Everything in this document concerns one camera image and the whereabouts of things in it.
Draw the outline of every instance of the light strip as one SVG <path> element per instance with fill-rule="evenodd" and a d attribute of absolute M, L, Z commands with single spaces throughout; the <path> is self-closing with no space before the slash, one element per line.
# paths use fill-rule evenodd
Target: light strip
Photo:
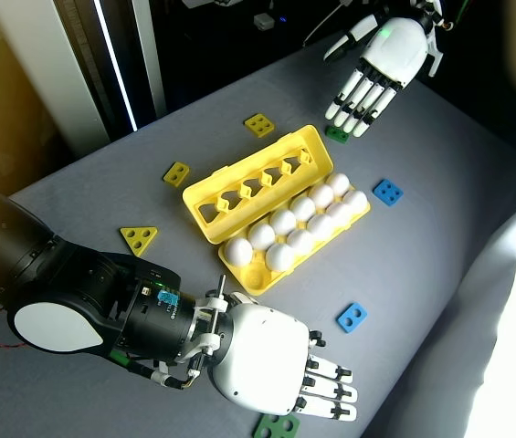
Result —
<path fill-rule="evenodd" d="M 101 9 L 100 0 L 93 0 L 93 4 L 95 5 L 95 10 L 97 11 L 97 18 L 100 20 L 101 30 L 103 31 L 103 37 L 105 38 L 105 44 L 108 47 L 108 52 L 110 52 L 111 64 L 113 65 L 113 71 L 115 71 L 115 76 L 118 80 L 118 84 L 120 84 L 121 96 L 123 97 L 123 103 L 126 106 L 126 110 L 128 110 L 128 117 L 130 118 L 130 123 L 132 124 L 132 129 L 135 131 L 138 130 L 136 126 L 136 120 L 133 117 L 132 107 L 130 106 L 130 100 L 128 99 L 128 94 L 126 93 L 126 88 L 123 85 L 123 79 L 121 78 L 120 67 L 118 66 L 118 60 L 115 57 L 115 52 L 113 51 L 113 46 L 111 45 L 110 32 L 108 31 L 108 25 L 105 22 L 105 17 L 103 16 L 103 10 Z"/>

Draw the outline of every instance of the white egg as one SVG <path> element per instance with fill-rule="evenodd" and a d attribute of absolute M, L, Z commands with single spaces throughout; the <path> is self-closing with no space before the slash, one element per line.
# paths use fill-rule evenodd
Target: white egg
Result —
<path fill-rule="evenodd" d="M 225 245 L 225 260 L 233 266 L 248 265 L 253 254 L 251 243 L 243 237 L 234 237 Z"/>
<path fill-rule="evenodd" d="M 266 253 L 266 266 L 272 271 L 288 271 L 294 263 L 294 250 L 286 244 L 274 244 Z"/>
<path fill-rule="evenodd" d="M 247 233 L 247 239 L 254 249 L 263 251 L 276 241 L 276 233 L 268 224 L 255 224 Z"/>
<path fill-rule="evenodd" d="M 327 208 L 327 214 L 334 221 L 335 226 L 346 226 L 353 217 L 353 209 L 346 203 L 332 203 Z"/>
<path fill-rule="evenodd" d="M 317 214 L 309 220 L 306 228 L 312 233 L 314 240 L 327 240 L 332 235 L 334 221 L 327 214 Z"/>
<path fill-rule="evenodd" d="M 367 196 L 361 190 L 350 190 L 344 195 L 342 201 L 351 206 L 354 214 L 363 213 L 367 208 Z"/>
<path fill-rule="evenodd" d="M 316 205 L 308 196 L 301 196 L 292 201 L 290 210 L 294 213 L 298 222 L 307 222 L 316 213 Z"/>
<path fill-rule="evenodd" d="M 269 218 L 269 224 L 276 235 L 287 235 L 296 228 L 296 216 L 290 210 L 278 210 Z"/>
<path fill-rule="evenodd" d="M 327 185 L 332 188 L 335 196 L 343 196 L 349 190 L 349 178 L 344 173 L 334 173 L 327 178 Z"/>
<path fill-rule="evenodd" d="M 309 197 L 317 208 L 327 208 L 334 199 L 334 192 L 327 184 L 319 184 L 311 188 Z"/>
<path fill-rule="evenodd" d="M 314 246 L 314 237 L 312 233 L 307 230 L 294 230 L 286 239 L 286 243 L 292 247 L 292 249 L 299 256 L 305 256 Z"/>

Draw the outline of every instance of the robotic arm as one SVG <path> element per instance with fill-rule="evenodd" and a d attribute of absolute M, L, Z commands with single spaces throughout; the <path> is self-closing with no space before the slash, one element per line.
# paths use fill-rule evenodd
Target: robotic arm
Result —
<path fill-rule="evenodd" d="M 327 120 L 334 119 L 337 128 L 355 137 L 363 135 L 397 91 L 410 83 L 427 55 L 434 58 L 429 76 L 436 74 L 442 53 L 437 48 L 435 26 L 452 28 L 442 17 L 440 0 L 410 0 L 402 16 L 387 20 L 380 14 L 366 16 L 327 51 L 324 60 L 341 57 L 379 26 L 325 114 Z"/>
<path fill-rule="evenodd" d="M 98 355 L 180 390 L 208 369 L 226 398 L 250 410 L 353 421 L 352 372 L 311 353 L 325 345 L 321 333 L 224 294 L 224 284 L 221 276 L 216 290 L 190 297 L 169 269 L 67 242 L 0 196 L 0 304 L 25 343 Z M 182 379 L 170 372 L 177 364 L 186 364 Z"/>

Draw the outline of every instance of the white cable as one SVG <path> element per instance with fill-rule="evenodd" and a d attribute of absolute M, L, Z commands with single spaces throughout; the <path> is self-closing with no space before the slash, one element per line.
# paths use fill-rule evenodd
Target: white cable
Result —
<path fill-rule="evenodd" d="M 136 126 L 136 120 L 133 117 L 132 106 L 130 105 L 130 100 L 128 99 L 128 93 L 126 93 L 126 88 L 123 85 L 123 79 L 121 78 L 120 66 L 118 66 L 118 60 L 115 57 L 115 51 L 113 50 L 113 45 L 111 44 L 110 32 L 108 31 L 108 25 L 105 22 L 105 17 L 103 15 L 103 9 L 101 9 L 100 0 L 93 0 L 93 4 L 95 5 L 95 10 L 97 11 L 97 18 L 100 20 L 101 31 L 103 31 L 103 37 L 105 38 L 105 45 L 108 47 L 108 52 L 110 52 L 111 64 L 113 65 L 113 71 L 115 71 L 115 77 L 118 80 L 118 84 L 120 85 L 121 96 L 123 97 L 123 103 L 126 106 L 126 110 L 128 111 L 128 117 L 130 118 L 130 123 L 132 124 L 133 131 L 137 131 L 138 127 Z"/>
<path fill-rule="evenodd" d="M 329 18 L 331 18 L 335 12 L 337 12 L 339 9 L 341 9 L 343 6 L 343 3 L 340 3 L 337 7 L 335 7 L 330 14 L 328 14 L 314 29 L 312 29 L 312 32 L 310 32 L 306 38 L 304 38 L 304 41 L 302 41 L 302 46 L 306 47 L 306 42 L 314 35 L 314 33 L 319 30 L 319 27 L 324 25 L 324 22 L 327 21 Z"/>

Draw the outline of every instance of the table surface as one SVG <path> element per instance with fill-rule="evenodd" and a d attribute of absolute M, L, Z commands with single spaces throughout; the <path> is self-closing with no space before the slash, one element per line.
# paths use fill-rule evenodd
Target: table surface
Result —
<path fill-rule="evenodd" d="M 202 296 L 225 267 L 186 210 L 182 190 L 306 124 L 324 111 L 356 54 L 323 65 L 325 44 L 282 59 L 37 182 L 14 199 L 64 238 L 127 253 L 118 229 L 160 230 L 144 258 Z M 258 139 L 243 120 L 263 112 L 276 130 Z M 301 416 L 300 437 L 360 435 L 411 360 L 516 190 L 516 152 L 415 81 L 365 134 L 325 139 L 335 169 L 364 190 L 372 211 L 260 297 L 321 330 L 315 354 L 353 370 L 356 422 Z M 192 171 L 163 183 L 174 161 Z M 384 177 L 404 191 L 387 207 L 372 195 Z M 226 289 L 239 288 L 229 276 Z M 352 302 L 365 322 L 335 322 Z M 11 339 L 0 318 L 0 339 Z M 259 414 L 224 399 L 204 376 L 172 391 L 90 355 L 0 349 L 0 436 L 250 436 Z"/>

